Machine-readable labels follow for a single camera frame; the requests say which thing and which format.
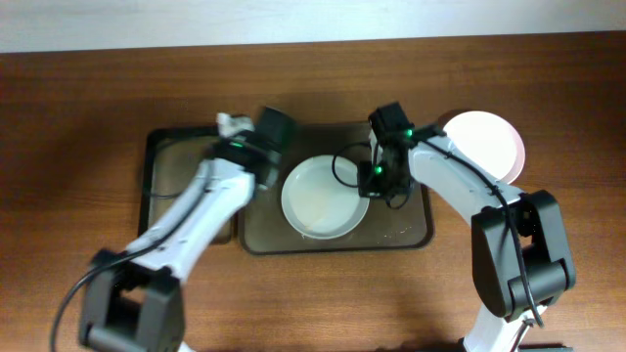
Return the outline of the pale green plate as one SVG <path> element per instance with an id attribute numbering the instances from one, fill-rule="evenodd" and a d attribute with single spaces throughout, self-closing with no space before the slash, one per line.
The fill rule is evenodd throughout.
<path id="1" fill-rule="evenodd" d="M 308 239 L 326 241 L 347 235 L 365 218 L 370 204 L 352 187 L 356 180 L 356 164 L 342 156 L 305 159 L 284 182 L 285 218 Z"/>

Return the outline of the pink plate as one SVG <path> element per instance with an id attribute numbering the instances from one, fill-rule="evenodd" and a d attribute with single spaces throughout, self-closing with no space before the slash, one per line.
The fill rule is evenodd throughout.
<path id="1" fill-rule="evenodd" d="M 511 184 L 523 170 L 525 145 L 503 117 L 487 111 L 457 114 L 444 125 L 455 146 L 496 179 Z"/>

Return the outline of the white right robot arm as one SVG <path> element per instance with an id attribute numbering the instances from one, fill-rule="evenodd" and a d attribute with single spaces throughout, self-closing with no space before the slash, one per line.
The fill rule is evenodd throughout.
<path id="1" fill-rule="evenodd" d="M 519 351 L 543 313 L 576 283 L 559 204 L 545 190 L 502 183 L 428 126 L 372 130 L 372 159 L 359 171 L 368 198 L 406 195 L 420 183 L 439 194 L 471 229 L 471 270 L 481 300 L 457 351 Z"/>

